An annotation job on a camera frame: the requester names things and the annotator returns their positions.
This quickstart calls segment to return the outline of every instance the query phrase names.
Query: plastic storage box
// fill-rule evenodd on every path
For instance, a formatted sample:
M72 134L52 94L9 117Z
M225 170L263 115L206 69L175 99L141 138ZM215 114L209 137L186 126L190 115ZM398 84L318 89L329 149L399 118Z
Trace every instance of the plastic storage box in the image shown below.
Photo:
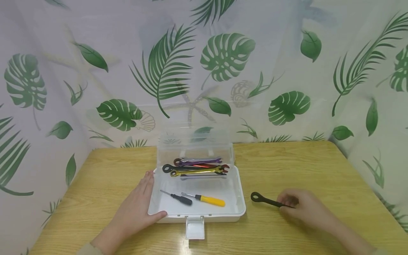
M183 178L164 173L163 165L174 165L176 158L222 157L222 164L229 165L226 176ZM186 223L186 239L205 239L204 222L236 222L245 213L238 168L234 165L234 150L227 128L223 124L211 123L188 127L172 124L166 128L157 146L157 168L150 200L149 214L167 211L168 215L159 223ZM225 201L225 207L211 205L192 197L193 204L187 206L160 192L160 189L176 195L181 192L215 197Z

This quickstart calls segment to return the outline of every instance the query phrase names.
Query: box latch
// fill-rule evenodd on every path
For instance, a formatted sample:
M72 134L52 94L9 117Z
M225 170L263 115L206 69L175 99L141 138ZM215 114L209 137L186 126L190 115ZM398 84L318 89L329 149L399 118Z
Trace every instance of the box latch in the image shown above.
M186 220L186 239L205 239L204 216L187 217Z

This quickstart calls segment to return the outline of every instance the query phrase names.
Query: hand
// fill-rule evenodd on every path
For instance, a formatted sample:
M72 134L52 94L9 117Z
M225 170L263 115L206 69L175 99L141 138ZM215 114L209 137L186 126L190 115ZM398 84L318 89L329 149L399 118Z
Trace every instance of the hand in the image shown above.
M317 228L333 235L352 255L369 255L376 249L362 236L341 222L310 191L286 189L279 194L278 202L294 208L282 206L280 211L303 221L312 228Z
M312 228L332 232L339 219L310 191L286 189L279 194L277 201L294 208L282 206L280 211L303 221Z
M146 172L144 178L122 202L109 224L119 229L125 238L131 237L167 216L165 211L154 215L147 214L153 190L153 176L153 171Z
M153 171L147 171L144 178L122 202L108 226L95 237L91 244L105 255L114 254L129 237L167 216L161 211L148 215L153 190Z

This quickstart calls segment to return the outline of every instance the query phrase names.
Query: yellow screwdriver handle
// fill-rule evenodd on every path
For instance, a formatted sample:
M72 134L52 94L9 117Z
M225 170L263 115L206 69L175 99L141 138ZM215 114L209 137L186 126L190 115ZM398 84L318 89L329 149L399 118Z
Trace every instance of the yellow screwdriver handle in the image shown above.
M221 206L221 207L225 206L225 201L224 200L213 198L213 197L201 196L200 201L203 201L203 202L206 202L206 203L209 203L209 204L213 204L213 205L216 205L216 206Z

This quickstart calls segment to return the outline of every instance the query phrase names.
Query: sleeve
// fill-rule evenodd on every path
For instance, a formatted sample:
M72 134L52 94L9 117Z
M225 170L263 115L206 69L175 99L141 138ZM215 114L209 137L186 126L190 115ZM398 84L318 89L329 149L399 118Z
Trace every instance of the sleeve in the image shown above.
M87 243L77 252L77 255L103 255L103 253L98 248Z
M386 250L377 249L372 255L388 255Z

